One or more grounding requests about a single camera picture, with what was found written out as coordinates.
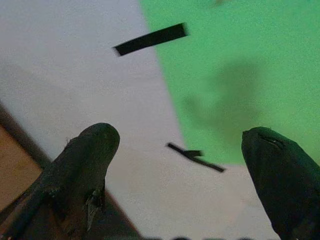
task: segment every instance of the wooden floor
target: wooden floor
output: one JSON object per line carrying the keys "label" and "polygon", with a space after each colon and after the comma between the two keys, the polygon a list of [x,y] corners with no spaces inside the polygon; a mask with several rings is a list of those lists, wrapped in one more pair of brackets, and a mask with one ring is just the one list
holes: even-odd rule
{"label": "wooden floor", "polygon": [[27,152],[0,125],[0,211],[23,193],[41,171]]}

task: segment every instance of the black tape strip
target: black tape strip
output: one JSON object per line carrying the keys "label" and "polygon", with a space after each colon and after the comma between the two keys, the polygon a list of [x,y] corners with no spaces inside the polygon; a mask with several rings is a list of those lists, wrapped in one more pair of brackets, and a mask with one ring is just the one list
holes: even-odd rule
{"label": "black tape strip", "polygon": [[190,154],[188,154],[188,151],[185,151],[184,149],[182,149],[181,147],[178,147],[176,145],[174,145],[173,143],[169,142],[167,145],[167,147],[177,151],[178,153],[180,153],[181,155],[185,156],[186,158],[188,158],[189,160],[193,161],[193,162],[196,162],[197,164],[201,164],[201,165],[204,165],[206,167],[209,167],[209,168],[212,168],[220,173],[223,173],[226,169],[221,167],[221,166],[218,166],[218,165],[215,165],[215,164],[212,164],[212,163],[207,163],[205,161],[202,161]]}
{"label": "black tape strip", "polygon": [[120,56],[123,56],[140,49],[169,42],[185,36],[187,36],[185,24],[180,23],[127,41],[118,46],[114,46],[114,48]]}

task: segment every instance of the wooden surface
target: wooden surface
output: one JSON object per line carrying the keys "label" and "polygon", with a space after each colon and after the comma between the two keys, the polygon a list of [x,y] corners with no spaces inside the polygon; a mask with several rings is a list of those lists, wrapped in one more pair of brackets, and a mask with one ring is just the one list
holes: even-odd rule
{"label": "wooden surface", "polygon": [[0,125],[0,211],[23,193],[41,169]]}

